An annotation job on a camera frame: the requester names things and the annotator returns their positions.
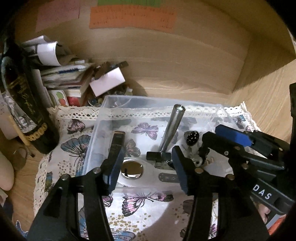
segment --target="plastic container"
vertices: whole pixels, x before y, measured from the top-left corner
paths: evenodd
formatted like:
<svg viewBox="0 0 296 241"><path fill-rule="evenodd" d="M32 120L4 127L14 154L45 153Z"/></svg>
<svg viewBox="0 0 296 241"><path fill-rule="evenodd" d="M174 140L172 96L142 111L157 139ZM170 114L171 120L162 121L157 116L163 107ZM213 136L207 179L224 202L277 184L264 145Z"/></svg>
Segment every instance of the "plastic container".
<svg viewBox="0 0 296 241"><path fill-rule="evenodd" d="M168 152L171 151L174 145L179 145L184 155L188 157L193 152L198 151L198 147L194 150L194 148L188 148L186 146L184 139L184 132L186 131L195 130L199 132L200 139L198 144L200 146L202 134L207 131L214 132L215 127L219 124L237 129L235 122L220 104L143 96L106 96L99 110L96 125L89 143L83 174L86 174L95 167L100 167L102 162L107 158L113 131L115 130L126 133L124 146L126 157L140 158L146 161L147 151L158 150L175 104L182 104L186 108L186 111L177 133L167 150ZM156 187L149 186L149 181L146 183L148 189L155 191L169 191L176 186L180 189L177 184L164 188L161 185ZM118 187L115 189L115 192L129 191L132 193L137 192L137 188L125 188L118 184Z"/></svg>

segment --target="pink paper card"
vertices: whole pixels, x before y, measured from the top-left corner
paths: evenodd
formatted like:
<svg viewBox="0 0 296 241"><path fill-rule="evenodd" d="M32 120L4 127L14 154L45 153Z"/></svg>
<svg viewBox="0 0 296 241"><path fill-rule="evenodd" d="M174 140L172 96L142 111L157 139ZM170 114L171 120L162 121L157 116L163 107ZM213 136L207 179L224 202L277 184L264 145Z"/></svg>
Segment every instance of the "pink paper card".
<svg viewBox="0 0 296 241"><path fill-rule="evenodd" d="M36 32L79 18L79 0L53 0L39 7Z"/></svg>

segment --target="metal handle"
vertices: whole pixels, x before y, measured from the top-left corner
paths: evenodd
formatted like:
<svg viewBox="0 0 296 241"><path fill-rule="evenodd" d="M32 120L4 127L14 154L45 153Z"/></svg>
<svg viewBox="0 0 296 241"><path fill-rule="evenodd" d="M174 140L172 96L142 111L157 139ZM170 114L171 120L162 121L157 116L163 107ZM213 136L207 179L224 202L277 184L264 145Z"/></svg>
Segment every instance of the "metal handle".
<svg viewBox="0 0 296 241"><path fill-rule="evenodd" d="M163 139L161 140L160 146L159 146L159 152L166 152L168 145L172 141L178 126L181 122L181 119L184 115L185 107L181 104L175 104L174 108L172 110L172 113L170 115L170 120L168 122L168 125L165 129L165 133L163 135Z"/></svg>

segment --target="round mirror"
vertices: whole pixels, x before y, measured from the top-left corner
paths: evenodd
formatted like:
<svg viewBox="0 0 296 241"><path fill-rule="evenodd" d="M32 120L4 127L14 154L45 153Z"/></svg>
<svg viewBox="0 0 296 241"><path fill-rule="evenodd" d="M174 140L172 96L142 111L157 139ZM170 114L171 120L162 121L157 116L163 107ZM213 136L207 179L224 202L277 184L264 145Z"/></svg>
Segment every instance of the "round mirror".
<svg viewBox="0 0 296 241"><path fill-rule="evenodd" d="M143 166L136 161L125 161L121 167L121 174L126 178L137 179L143 174Z"/></svg>

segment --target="green sticky note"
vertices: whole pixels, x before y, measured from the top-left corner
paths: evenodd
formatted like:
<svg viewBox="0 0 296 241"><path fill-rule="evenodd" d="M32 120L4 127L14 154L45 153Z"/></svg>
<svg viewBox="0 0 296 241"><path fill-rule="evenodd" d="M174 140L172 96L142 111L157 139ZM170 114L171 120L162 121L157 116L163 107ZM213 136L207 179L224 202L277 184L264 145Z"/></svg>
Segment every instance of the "green sticky note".
<svg viewBox="0 0 296 241"><path fill-rule="evenodd" d="M163 0L98 0L98 5L142 5L149 7L160 7Z"/></svg>

